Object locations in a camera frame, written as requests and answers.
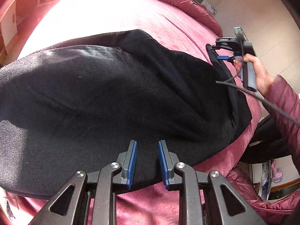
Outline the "right forearm maroon puffer sleeve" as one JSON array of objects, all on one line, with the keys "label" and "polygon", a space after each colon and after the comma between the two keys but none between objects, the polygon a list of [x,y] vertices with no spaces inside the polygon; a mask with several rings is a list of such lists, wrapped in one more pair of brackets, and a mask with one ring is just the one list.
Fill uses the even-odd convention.
[{"label": "right forearm maroon puffer sleeve", "polygon": [[[299,122],[299,97],[282,76],[276,76],[264,98]],[[299,170],[299,126],[286,117],[281,116],[269,106],[265,105],[264,107],[275,120],[282,136],[286,138],[286,145],[291,154],[292,161]]]}]

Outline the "person's right hand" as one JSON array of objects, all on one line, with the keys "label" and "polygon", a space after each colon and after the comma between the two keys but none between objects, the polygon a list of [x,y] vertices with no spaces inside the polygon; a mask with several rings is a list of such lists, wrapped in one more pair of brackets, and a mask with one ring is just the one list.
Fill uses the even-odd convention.
[{"label": "person's right hand", "polygon": [[256,75],[257,90],[261,95],[266,96],[274,83],[274,78],[268,73],[258,57],[251,54],[245,54],[243,61],[252,63]]}]

